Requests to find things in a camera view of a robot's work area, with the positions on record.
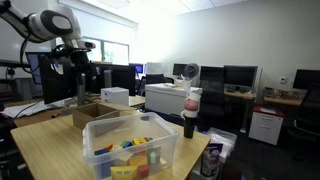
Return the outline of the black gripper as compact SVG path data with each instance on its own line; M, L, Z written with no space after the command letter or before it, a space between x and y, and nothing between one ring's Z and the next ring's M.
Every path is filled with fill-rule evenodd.
M86 51L67 48L65 57L69 61L71 75L73 77L77 77L81 74L85 74L89 77L94 77L97 75L95 64L88 59Z

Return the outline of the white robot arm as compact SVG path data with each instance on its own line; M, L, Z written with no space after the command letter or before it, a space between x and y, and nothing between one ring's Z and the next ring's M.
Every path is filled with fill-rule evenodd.
M79 22L71 8L58 6L26 15L10 0L2 0L0 17L24 39L20 55L23 55L28 42L44 43L61 38L63 41L61 50L53 49L49 53L51 57L69 57L75 69L81 73L90 73L94 70L87 53L96 45L83 39Z

